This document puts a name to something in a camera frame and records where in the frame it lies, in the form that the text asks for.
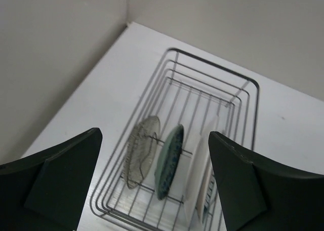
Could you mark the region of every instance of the white countertop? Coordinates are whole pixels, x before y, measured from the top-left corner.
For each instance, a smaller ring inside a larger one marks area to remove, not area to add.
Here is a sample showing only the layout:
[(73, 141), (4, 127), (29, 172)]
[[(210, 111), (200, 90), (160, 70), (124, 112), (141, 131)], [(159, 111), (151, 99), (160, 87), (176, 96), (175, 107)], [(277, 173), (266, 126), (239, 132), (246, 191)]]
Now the white countertop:
[(101, 129), (101, 151), (78, 230), (120, 230), (91, 212), (90, 196), (147, 81), (170, 47), (255, 79), (261, 88), (255, 151), (283, 164), (324, 174), (324, 102), (132, 23), (24, 154), (44, 150), (92, 127)]

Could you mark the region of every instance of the metal wire basket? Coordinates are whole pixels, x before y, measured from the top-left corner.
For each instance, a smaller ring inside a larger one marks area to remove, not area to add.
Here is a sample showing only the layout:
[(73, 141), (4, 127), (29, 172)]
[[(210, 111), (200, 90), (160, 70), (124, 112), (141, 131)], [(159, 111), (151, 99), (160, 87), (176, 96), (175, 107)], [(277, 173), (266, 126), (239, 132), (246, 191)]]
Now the metal wire basket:
[[(206, 123), (218, 115), (220, 123), (214, 130), (253, 150), (258, 101), (259, 85), (255, 80), (180, 49), (168, 49), (94, 189), (90, 204), (93, 213), (130, 230), (201, 230), (197, 220), (187, 226), (183, 211), (183, 179), (195, 142)], [(129, 190), (123, 179), (127, 139), (133, 126), (148, 116), (158, 116), (161, 123), (161, 132), (154, 138), (156, 157), (145, 180)], [(154, 190), (156, 160), (177, 124), (185, 129), (183, 149), (169, 195), (159, 201)], [(226, 230), (218, 196), (212, 201), (203, 230), (216, 228)]]

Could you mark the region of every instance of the white wall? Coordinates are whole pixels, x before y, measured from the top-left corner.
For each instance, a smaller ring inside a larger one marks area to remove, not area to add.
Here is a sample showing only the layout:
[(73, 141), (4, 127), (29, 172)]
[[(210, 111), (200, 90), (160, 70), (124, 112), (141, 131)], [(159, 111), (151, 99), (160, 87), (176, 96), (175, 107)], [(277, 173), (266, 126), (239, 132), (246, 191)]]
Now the white wall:
[(0, 163), (26, 151), (125, 19), (126, 0), (0, 0)]
[(130, 20), (324, 100), (324, 0), (130, 1)]

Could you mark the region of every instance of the wire dish rack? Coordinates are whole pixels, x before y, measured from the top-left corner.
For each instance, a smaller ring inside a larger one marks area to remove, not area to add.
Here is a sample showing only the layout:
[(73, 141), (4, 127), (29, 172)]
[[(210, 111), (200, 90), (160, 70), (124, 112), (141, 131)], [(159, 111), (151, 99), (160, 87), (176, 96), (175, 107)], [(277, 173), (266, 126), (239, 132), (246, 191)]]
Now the wire dish rack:
[[(188, 227), (183, 210), (184, 179), (196, 142), (215, 115), (220, 118), (215, 131), (254, 149), (258, 101), (255, 80), (180, 49), (168, 49), (99, 178), (90, 200), (93, 213), (128, 230), (226, 230), (218, 195), (204, 227), (196, 215)], [(153, 139), (156, 155), (145, 180), (129, 190), (123, 177), (127, 139), (134, 125), (148, 116), (158, 116), (161, 123), (161, 132)], [(156, 161), (177, 124), (184, 126), (183, 149), (169, 195), (159, 201), (154, 190)]]

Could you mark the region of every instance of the green plate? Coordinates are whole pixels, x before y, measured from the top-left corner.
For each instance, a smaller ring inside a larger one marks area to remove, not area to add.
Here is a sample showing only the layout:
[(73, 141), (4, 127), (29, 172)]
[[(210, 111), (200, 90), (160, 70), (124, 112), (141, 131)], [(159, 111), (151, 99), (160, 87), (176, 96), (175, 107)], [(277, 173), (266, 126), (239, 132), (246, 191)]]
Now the green plate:
[(183, 125), (176, 126), (168, 135), (157, 160), (155, 171), (155, 191), (162, 200), (170, 190), (182, 151)]

